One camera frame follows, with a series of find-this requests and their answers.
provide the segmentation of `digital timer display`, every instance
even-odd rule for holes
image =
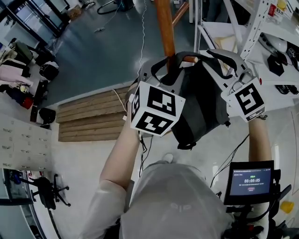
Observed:
[[[270,191],[271,169],[233,170],[231,196],[265,194]]]

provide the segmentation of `pink cloth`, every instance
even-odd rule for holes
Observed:
[[[25,84],[32,86],[33,82],[21,76],[21,74],[22,74],[22,69],[19,69],[17,67],[8,66],[8,65],[0,66],[0,80],[6,82],[19,82],[19,83],[23,82]]]

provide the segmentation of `white floor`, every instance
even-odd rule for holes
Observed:
[[[286,108],[268,112],[266,120],[269,137],[272,146],[272,157],[276,168],[282,171],[281,188],[291,184],[293,190],[285,198],[299,202],[299,176],[296,175],[297,148],[299,132],[297,112],[294,108]],[[69,185],[66,191],[67,200],[71,207],[57,204],[53,211],[54,220],[63,239],[75,239],[84,223],[85,214],[89,202],[95,191],[100,172],[115,143],[115,141],[98,142],[58,142],[58,124],[52,126],[52,147],[54,171],[62,176],[64,185]],[[241,118],[232,118],[229,128],[220,126],[204,136],[192,151],[177,149],[177,141],[173,134],[162,138],[154,137],[149,157],[145,165],[153,163],[168,152],[175,155],[179,163],[185,163],[197,167],[204,172],[208,183],[211,182],[213,174],[224,162],[228,155],[248,134],[248,126]],[[150,138],[145,140],[149,147]],[[246,141],[235,155],[234,161],[246,161],[248,159],[249,143]],[[140,152],[135,161],[132,179],[138,180],[140,166]],[[215,191],[225,194],[228,168],[225,169],[215,180]],[[291,215],[279,212],[277,220],[286,219],[289,225],[298,225],[298,217],[292,219],[297,212],[297,206]]]

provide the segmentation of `office chair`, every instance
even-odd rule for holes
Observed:
[[[32,179],[33,182],[30,182],[28,180],[25,180],[23,178],[20,178],[20,181],[24,183],[28,183],[31,185],[34,185],[37,187],[38,191],[33,192],[31,190],[31,195],[33,198],[33,201],[36,201],[34,199],[34,196],[39,194],[39,197],[41,199],[42,204],[45,206],[45,208],[48,209],[56,209],[55,202],[59,202],[60,200],[66,205],[66,206],[71,206],[71,204],[67,204],[64,199],[60,196],[59,192],[63,190],[69,190],[70,188],[68,186],[58,189],[57,184],[56,184],[56,178],[58,177],[58,174],[54,175],[54,184],[52,184],[47,178],[45,177],[40,177],[37,179]]]

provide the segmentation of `white cabinet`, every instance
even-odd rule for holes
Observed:
[[[51,131],[0,114],[0,168],[51,171]]]

